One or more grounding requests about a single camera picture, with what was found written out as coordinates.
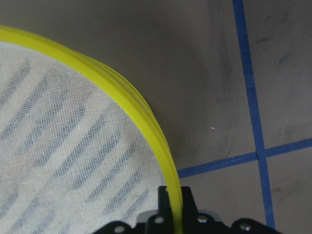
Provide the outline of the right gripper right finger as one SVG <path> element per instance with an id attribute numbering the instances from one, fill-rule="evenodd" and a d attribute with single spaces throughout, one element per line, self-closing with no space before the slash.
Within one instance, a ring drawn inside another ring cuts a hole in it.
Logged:
<path id="1" fill-rule="evenodd" d="M 190 187 L 181 187 L 183 231 L 185 234 L 233 234 L 231 228 L 217 222 L 212 215 L 199 212 Z"/>

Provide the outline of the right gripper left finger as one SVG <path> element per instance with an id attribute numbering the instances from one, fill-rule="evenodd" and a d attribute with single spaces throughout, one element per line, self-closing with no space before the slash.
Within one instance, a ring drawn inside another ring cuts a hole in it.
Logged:
<path id="1" fill-rule="evenodd" d="M 157 209 L 142 212 L 136 219 L 133 234 L 173 234 L 174 224 L 169 194 L 165 186 L 157 189 Z"/>

